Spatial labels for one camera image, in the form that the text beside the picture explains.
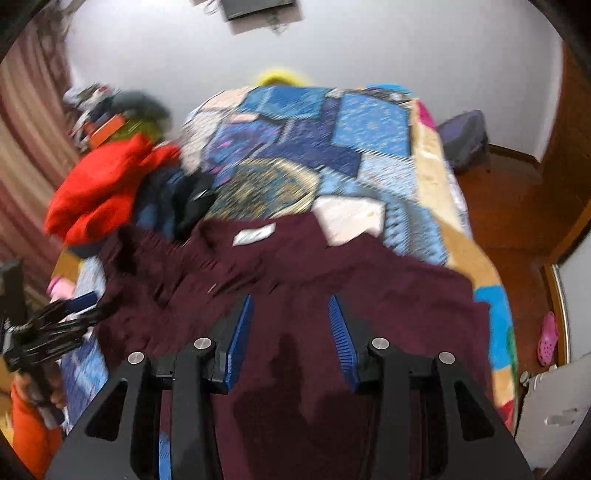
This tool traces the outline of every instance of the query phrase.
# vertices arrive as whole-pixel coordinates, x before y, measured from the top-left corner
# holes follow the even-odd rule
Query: maroon sweater
[[[233,247],[243,229],[275,232]],[[226,480],[356,478],[370,400],[351,394],[327,316],[342,293],[374,332],[409,353],[453,352],[491,396],[488,307],[470,281],[399,257],[367,233],[328,247],[312,213],[253,222],[200,222],[185,246],[131,225],[101,254],[105,299],[121,307],[97,327],[109,369],[127,354],[160,356],[203,336],[238,294],[254,297],[241,377],[214,395]]]

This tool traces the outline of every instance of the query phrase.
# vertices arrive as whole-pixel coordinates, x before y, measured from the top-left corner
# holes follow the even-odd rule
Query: orange sleeve
[[[11,398],[14,430],[12,447],[35,478],[43,480],[61,445],[61,430],[59,427],[47,430],[37,409],[18,396],[14,383]]]

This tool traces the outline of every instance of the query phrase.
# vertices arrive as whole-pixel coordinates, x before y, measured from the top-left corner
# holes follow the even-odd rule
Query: pink shoe
[[[556,327],[556,319],[554,313],[548,312],[544,315],[542,322],[542,334],[538,342],[538,362],[542,367],[547,367],[554,359],[554,349],[558,343],[558,328]]]

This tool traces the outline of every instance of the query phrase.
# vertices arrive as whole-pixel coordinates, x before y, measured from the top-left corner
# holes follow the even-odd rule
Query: striped curtain
[[[61,244],[43,234],[47,205],[79,160],[57,3],[25,28],[0,64],[0,262],[22,258],[27,293],[42,300]]]

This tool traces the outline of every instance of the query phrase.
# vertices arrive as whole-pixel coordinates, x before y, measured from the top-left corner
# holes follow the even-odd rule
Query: human hand
[[[64,408],[66,406],[67,399],[59,365],[53,362],[44,365],[43,368],[53,389],[50,397],[51,403],[53,403],[57,408]],[[33,379],[29,374],[17,373],[14,377],[14,386],[17,390],[18,396],[27,403],[35,403],[29,394],[30,385],[32,383]]]

